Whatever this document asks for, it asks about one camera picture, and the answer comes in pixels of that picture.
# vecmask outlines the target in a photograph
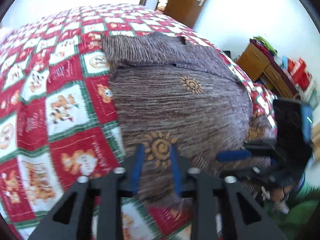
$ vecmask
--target metal bolt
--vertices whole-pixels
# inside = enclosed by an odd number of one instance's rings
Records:
[[[252,169],[253,169],[253,171],[254,171],[255,173],[260,174],[260,172],[261,172],[261,171],[259,170],[259,168],[258,168],[258,167],[256,167],[256,166],[255,166],[255,167],[253,167]]]
[[[228,176],[224,178],[224,181],[231,184],[237,182],[237,178],[234,176]]]
[[[115,174],[123,174],[123,173],[125,173],[125,168],[124,167],[116,167],[113,169],[113,172]]]
[[[269,180],[270,180],[271,182],[276,182],[276,178],[275,178],[274,176],[270,176],[270,177],[269,177]]]
[[[189,174],[199,174],[200,172],[201,172],[201,169],[195,168],[195,167],[189,168],[188,170]]]
[[[89,177],[87,177],[87,176],[79,176],[79,177],[77,178],[77,181],[78,181],[79,183],[87,183],[87,182],[89,181]]]

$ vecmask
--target door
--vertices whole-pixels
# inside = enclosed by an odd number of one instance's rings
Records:
[[[193,28],[206,0],[169,0],[164,14]]]

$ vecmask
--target door handle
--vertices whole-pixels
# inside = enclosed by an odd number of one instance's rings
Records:
[[[196,0],[197,2],[199,2],[199,6],[202,6],[204,3],[204,0]]]

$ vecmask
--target wooden furniture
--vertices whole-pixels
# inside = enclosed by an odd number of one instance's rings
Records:
[[[253,82],[259,78],[264,82],[267,89],[275,88],[281,97],[295,98],[298,93],[289,89],[284,77],[271,65],[270,60],[254,44],[250,43],[236,62],[251,78]]]

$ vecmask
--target patterned bedspread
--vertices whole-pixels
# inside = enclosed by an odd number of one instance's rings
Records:
[[[44,17],[0,47],[0,213],[19,239],[28,239],[78,176],[104,176],[123,160],[100,34],[154,31],[213,46],[168,16],[120,4]],[[221,57],[246,86],[254,114],[266,115],[275,128],[273,95]],[[98,212],[97,206],[94,235]],[[189,239],[187,212],[127,199],[122,212],[125,239]]]

